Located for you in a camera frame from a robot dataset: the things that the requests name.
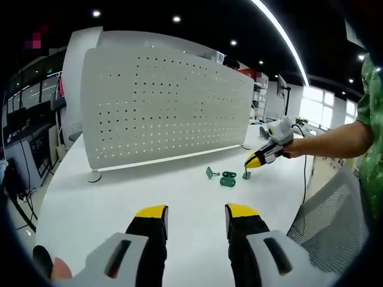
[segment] floor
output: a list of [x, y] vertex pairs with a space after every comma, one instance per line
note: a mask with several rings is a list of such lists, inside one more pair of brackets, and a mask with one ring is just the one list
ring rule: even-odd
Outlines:
[[[53, 173], [56, 171], [59, 164], [56, 164]], [[312, 197], [318, 190], [320, 190], [336, 173], [336, 170], [332, 168], [328, 160], [323, 160], [322, 158], [316, 158], [314, 161], [314, 174], [311, 177], [309, 182], [309, 188], [306, 192], [306, 200]], [[45, 193], [49, 186], [49, 183], [52, 179], [52, 175], [49, 174], [47, 179], [45, 180], [44, 185], [32, 195], [32, 201], [34, 206], [34, 211], [39, 216], [40, 207], [42, 205], [42, 201], [44, 200]], [[20, 206], [25, 211], [28, 217], [31, 217], [31, 210], [26, 202], [21, 202]], [[10, 212], [11, 219], [14, 222], [15, 229], [22, 227], [25, 225], [24, 220], [16, 211], [12, 202], [8, 205], [8, 209]], [[32, 222], [36, 225], [37, 221], [35, 218], [32, 219]], [[24, 227], [20, 230], [16, 231], [19, 235], [20, 242], [26, 248], [27, 252], [32, 255], [32, 250], [35, 246], [35, 233], [29, 228]]]
[[[55, 173], [57, 168], [59, 167], [60, 163], [56, 163], [52, 172]], [[41, 188], [39, 188], [35, 193], [32, 195], [32, 204], [34, 208], [34, 212], [37, 216], [39, 217], [40, 213], [40, 208], [42, 205], [42, 201], [44, 200], [45, 193], [47, 192], [47, 188], [50, 184], [50, 181], [52, 180], [53, 175], [48, 174], [47, 178], [45, 179], [43, 185]], [[23, 209], [24, 213], [31, 218], [32, 212], [31, 209], [29, 208], [28, 204], [26, 201], [19, 202], [20, 207]], [[8, 202], [8, 211], [10, 213], [10, 217], [13, 220], [15, 229], [18, 229], [24, 225], [26, 225], [24, 219], [21, 217], [21, 215], [18, 213], [14, 205], [12, 204], [11, 201]], [[32, 223], [34, 226], [37, 226], [37, 220], [32, 216]], [[19, 236], [21, 244], [25, 247], [26, 251], [32, 256], [32, 250], [35, 246], [35, 233], [32, 231], [32, 229], [27, 226], [24, 228], [21, 228], [20, 230], [16, 231], [17, 235]]]

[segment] human arm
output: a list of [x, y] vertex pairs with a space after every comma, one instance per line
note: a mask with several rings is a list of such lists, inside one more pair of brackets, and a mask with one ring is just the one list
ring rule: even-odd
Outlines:
[[362, 67], [364, 96], [358, 103], [358, 117], [355, 122], [314, 138], [295, 139], [284, 148], [284, 151], [291, 157], [308, 154], [320, 157], [353, 158], [364, 154], [373, 142], [369, 93], [372, 70], [372, 62], [367, 56]]
[[307, 139], [295, 139], [284, 148], [291, 157], [316, 155], [319, 157], [353, 158], [364, 154], [372, 144], [371, 129], [355, 121], [335, 130]]

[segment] white desk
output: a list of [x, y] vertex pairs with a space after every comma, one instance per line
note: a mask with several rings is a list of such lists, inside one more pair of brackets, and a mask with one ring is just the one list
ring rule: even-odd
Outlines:
[[[245, 143], [260, 148], [259, 126], [249, 126]], [[271, 230], [286, 233], [303, 199], [305, 158], [278, 158], [242, 179], [251, 154], [242, 148], [180, 160], [103, 172], [87, 182], [89, 165], [82, 136], [63, 159], [47, 190], [37, 225], [36, 244], [60, 257], [78, 273], [86, 256], [116, 232], [124, 233], [144, 207], [169, 206], [168, 259], [163, 286], [230, 286], [234, 280], [227, 256], [224, 205], [257, 209]], [[308, 157], [309, 180], [313, 158]], [[236, 172], [233, 188], [220, 185], [214, 172]]]

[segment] green connector piece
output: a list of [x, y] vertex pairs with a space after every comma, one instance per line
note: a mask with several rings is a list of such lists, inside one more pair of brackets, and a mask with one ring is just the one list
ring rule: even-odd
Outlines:
[[213, 176], [218, 176], [220, 175], [219, 172], [215, 173], [211, 170], [211, 168], [208, 166], [208, 168], [206, 169], [206, 175], [208, 176], [209, 179], [211, 179]]
[[244, 175], [242, 175], [243, 179], [250, 179], [251, 172], [245, 172]]
[[221, 178], [220, 184], [224, 187], [233, 187], [235, 185], [235, 179], [233, 178]]
[[235, 172], [223, 172], [222, 176], [224, 178], [235, 178], [237, 174]]

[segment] window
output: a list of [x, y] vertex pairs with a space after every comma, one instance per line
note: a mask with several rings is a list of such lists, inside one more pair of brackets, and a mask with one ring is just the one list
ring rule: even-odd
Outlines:
[[309, 125], [326, 130], [333, 118], [334, 94], [318, 88], [304, 87], [299, 117], [309, 121]]
[[51, 77], [42, 82], [41, 102], [48, 102], [56, 91], [57, 78]]
[[357, 118], [357, 104], [347, 100], [345, 124], [351, 124]]
[[20, 93], [15, 94], [8, 100], [8, 114], [15, 112], [20, 107]]
[[38, 105], [40, 101], [40, 83], [28, 87], [22, 92], [22, 108], [29, 109]]

